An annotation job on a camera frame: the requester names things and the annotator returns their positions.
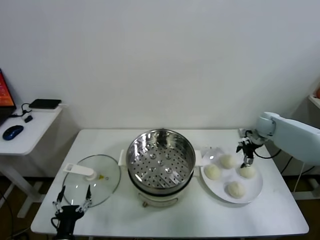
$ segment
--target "glass pot lid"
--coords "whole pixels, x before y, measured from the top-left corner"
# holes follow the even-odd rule
[[[91,168],[97,174],[93,180],[88,180],[83,175],[68,173],[64,180],[64,199],[70,205],[80,205],[86,199],[88,186],[90,185],[92,207],[106,201],[117,189],[121,170],[117,161],[108,155],[97,154],[80,160],[77,165]]]

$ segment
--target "computer mouse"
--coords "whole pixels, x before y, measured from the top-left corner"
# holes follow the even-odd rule
[[[24,126],[21,125],[15,125],[15,126],[11,126],[9,127],[7,130],[4,131],[2,138],[4,140],[12,140],[14,139],[19,133],[22,132],[22,130],[24,129]]]

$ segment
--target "white plate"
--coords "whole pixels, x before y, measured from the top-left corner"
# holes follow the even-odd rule
[[[236,160],[236,166],[231,169],[225,169],[220,163],[220,157],[224,154],[233,155]],[[205,184],[208,188],[216,194],[218,197],[226,200],[230,203],[234,204],[248,204],[251,203],[256,197],[259,196],[263,187],[263,178],[260,171],[255,167],[255,164],[252,166],[255,168],[256,173],[253,178],[245,178],[240,176],[239,168],[243,163],[243,155],[240,153],[231,153],[226,151],[220,147],[209,150],[202,158],[202,167],[201,167],[201,175]],[[204,168],[206,165],[215,164],[221,170],[221,177],[218,180],[209,179],[204,172]],[[240,198],[234,198],[229,195],[227,186],[229,183],[236,181],[243,184],[245,187],[245,195]]]

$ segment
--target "stainless steel steamer basket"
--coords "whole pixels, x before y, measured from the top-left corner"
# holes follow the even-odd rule
[[[189,183],[196,156],[191,143],[181,134],[155,129],[141,134],[130,144],[126,164],[138,189],[154,196],[168,196]]]

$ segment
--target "dough ball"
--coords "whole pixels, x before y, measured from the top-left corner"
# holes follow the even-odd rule
[[[252,179],[256,175],[256,169],[253,166],[246,166],[239,169],[240,176],[246,179]]]
[[[232,169],[236,166],[236,160],[230,154],[225,154],[220,157],[220,162],[222,166],[226,169]]]
[[[242,183],[238,181],[229,183],[227,189],[229,194],[235,199],[240,199],[246,194],[245,186],[243,186]]]
[[[221,170],[217,165],[210,164],[204,167],[204,174],[211,180],[218,180],[221,176]]]

